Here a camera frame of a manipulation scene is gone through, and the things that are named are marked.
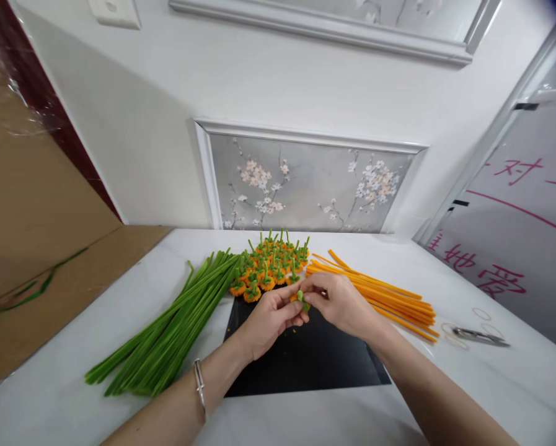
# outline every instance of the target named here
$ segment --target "picture frame molding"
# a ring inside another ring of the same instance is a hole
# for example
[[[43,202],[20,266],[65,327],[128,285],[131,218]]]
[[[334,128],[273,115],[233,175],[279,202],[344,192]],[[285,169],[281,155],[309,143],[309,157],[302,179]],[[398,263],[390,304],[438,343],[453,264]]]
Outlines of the picture frame molding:
[[[293,6],[250,0],[169,0],[179,12],[317,37],[465,66],[486,34],[501,0],[482,0],[463,42],[363,24]]]
[[[222,211],[216,182],[216,171],[211,150],[210,134],[222,134],[232,137],[261,138],[272,141],[298,142],[316,146],[342,147],[342,149],[361,149],[366,151],[390,152],[396,154],[414,155],[410,161],[408,171],[393,200],[387,217],[381,227],[381,234],[394,231],[394,224],[403,205],[404,198],[418,170],[424,151],[429,145],[420,142],[396,142],[384,139],[363,138],[357,136],[341,136],[318,131],[303,131],[276,126],[265,126],[250,123],[237,123],[209,118],[194,118],[197,144],[201,155],[203,176],[205,179],[208,202],[213,229],[224,229],[222,225]]]

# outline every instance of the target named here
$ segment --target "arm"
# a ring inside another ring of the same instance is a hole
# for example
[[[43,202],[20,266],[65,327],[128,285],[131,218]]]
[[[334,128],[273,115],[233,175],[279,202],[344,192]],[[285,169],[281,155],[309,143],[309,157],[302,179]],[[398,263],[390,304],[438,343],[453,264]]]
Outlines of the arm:
[[[346,276],[315,273],[301,284],[301,289],[304,299],[325,319],[371,347],[430,444],[517,444],[466,392],[376,313]]]
[[[203,396],[210,416],[251,361],[263,356],[289,326],[309,321],[302,303],[289,302],[300,282],[265,293],[243,325],[201,362]],[[193,370],[153,399],[104,445],[189,445],[205,422]]]

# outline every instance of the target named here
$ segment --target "door frame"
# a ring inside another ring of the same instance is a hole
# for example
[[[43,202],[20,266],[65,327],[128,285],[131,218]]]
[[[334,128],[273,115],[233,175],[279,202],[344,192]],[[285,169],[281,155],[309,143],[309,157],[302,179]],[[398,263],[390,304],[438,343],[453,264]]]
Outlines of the door frame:
[[[501,143],[507,132],[521,113],[527,110],[517,110],[516,104],[528,103],[540,90],[540,84],[556,62],[556,25],[542,44],[540,50],[519,79],[515,88],[497,113],[493,123],[476,144],[474,154],[468,161],[463,172],[451,188],[449,194],[437,210],[424,231],[417,233],[413,240],[421,246],[433,238],[443,223],[444,217],[452,206],[453,201],[463,194],[472,183],[480,169]]]

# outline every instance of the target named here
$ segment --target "red writing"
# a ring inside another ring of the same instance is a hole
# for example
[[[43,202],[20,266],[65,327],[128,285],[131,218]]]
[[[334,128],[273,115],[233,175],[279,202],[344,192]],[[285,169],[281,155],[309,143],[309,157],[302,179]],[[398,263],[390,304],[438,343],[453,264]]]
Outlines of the red writing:
[[[516,292],[525,294],[524,287],[518,284],[519,279],[523,278],[523,274],[512,273],[508,269],[502,268],[498,265],[493,265],[496,271],[483,270],[478,277],[485,278],[486,282],[478,285],[478,288],[483,290],[493,299],[497,294],[504,293],[505,291]]]
[[[509,182],[509,186],[513,186],[515,183],[520,181],[523,177],[525,177],[528,173],[533,171],[535,168],[544,167],[543,165],[540,164],[540,161],[542,161],[542,158],[538,158],[534,164],[522,163],[520,160],[507,160],[506,161],[507,165],[505,166],[505,168],[502,171],[495,173],[495,175],[501,175],[502,173],[507,172],[507,174],[510,177],[512,177],[514,173],[520,173],[521,174],[520,176],[518,176],[515,180]]]
[[[452,263],[453,269],[458,273],[463,274],[463,272],[460,271],[460,269],[471,268],[474,265],[476,265],[476,262],[474,261],[474,257],[476,257],[476,254],[470,254],[470,253],[462,254],[462,252],[459,249],[461,246],[462,246],[461,243],[458,243],[449,251],[445,251],[445,259],[443,260],[446,261],[447,263]]]
[[[430,250],[436,251],[435,248],[437,246],[439,246],[439,242],[441,241],[442,237],[443,237],[443,234],[440,232],[439,235],[433,239],[433,241],[431,242],[431,245],[428,248]]]

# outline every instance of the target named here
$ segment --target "green ribbon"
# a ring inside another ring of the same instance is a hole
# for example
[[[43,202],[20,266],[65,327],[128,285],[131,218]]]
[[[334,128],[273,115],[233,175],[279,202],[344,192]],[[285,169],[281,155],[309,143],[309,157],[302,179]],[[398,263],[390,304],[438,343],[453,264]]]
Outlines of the green ribbon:
[[[50,270],[50,274],[48,275],[48,277],[46,278],[46,280],[44,281],[44,283],[40,286],[39,290],[36,291],[34,294],[26,297],[24,300],[22,300],[21,302],[18,302],[17,304],[11,306],[11,307],[7,307],[7,308],[0,308],[0,312],[5,312],[5,311],[9,311],[9,310],[13,310],[13,308],[17,308],[20,305],[26,304],[27,302],[30,302],[31,300],[36,299],[38,296],[42,295],[46,289],[48,288],[48,286],[50,285],[50,282],[52,282],[53,280],[53,276],[56,273],[56,270],[59,269],[61,266],[63,266],[65,263],[75,259],[75,257],[77,257],[78,255],[80,255],[82,252],[86,251],[88,247],[83,248],[81,251],[76,252],[74,255],[72,255],[71,257],[63,260],[60,263],[57,263],[56,265],[54,265],[52,267],[52,269]],[[22,289],[21,291],[18,291],[17,293],[15,293],[12,297],[16,298],[20,295],[22,295],[23,293],[25,293],[26,291],[28,291],[30,288],[32,288],[34,285],[36,285],[36,283],[38,283],[38,281],[34,281],[32,283],[30,283],[27,287],[25,287],[24,289]]]

